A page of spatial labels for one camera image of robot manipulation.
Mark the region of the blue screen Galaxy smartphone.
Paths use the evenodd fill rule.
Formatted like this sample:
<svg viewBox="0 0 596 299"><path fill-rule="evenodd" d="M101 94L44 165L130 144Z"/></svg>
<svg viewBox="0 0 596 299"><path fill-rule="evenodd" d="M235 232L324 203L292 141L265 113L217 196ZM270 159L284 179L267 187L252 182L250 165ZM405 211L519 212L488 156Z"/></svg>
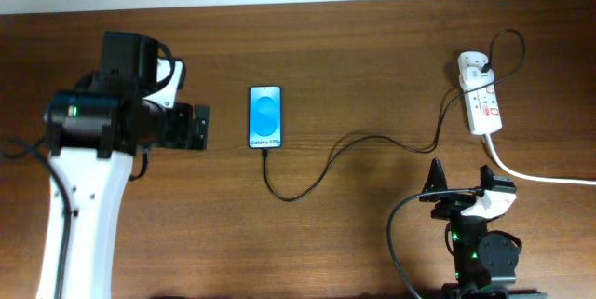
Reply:
<svg viewBox="0 0 596 299"><path fill-rule="evenodd" d="M279 86L250 88L248 145L251 149L282 145L282 100Z"/></svg>

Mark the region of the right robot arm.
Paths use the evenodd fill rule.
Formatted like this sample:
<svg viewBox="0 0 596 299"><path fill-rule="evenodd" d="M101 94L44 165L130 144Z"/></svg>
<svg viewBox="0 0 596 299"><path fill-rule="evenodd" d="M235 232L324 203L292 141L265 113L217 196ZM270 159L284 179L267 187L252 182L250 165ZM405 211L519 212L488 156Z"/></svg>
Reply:
<svg viewBox="0 0 596 299"><path fill-rule="evenodd" d="M516 282L515 268L522 241L503 231L488 229L502 217L517 197L517 187L497 176L488 166L480 168L480 185L470 192L450 189L440 161L431 161L422 189L422 202L431 202L431 217L447 222L445 239L454 258L455 284L445 284L443 298L507 298Z"/></svg>

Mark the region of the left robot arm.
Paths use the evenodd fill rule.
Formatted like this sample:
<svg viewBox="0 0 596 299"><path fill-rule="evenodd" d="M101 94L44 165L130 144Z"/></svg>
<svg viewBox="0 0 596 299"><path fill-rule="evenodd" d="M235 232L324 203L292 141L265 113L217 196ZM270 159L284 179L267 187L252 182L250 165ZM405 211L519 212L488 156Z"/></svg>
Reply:
<svg viewBox="0 0 596 299"><path fill-rule="evenodd" d="M185 64L166 44L107 32L101 66L56 93L44 113L50 206L37 297L111 295L118 213L125 188L146 173L137 154L204 151L210 109L177 102Z"/></svg>

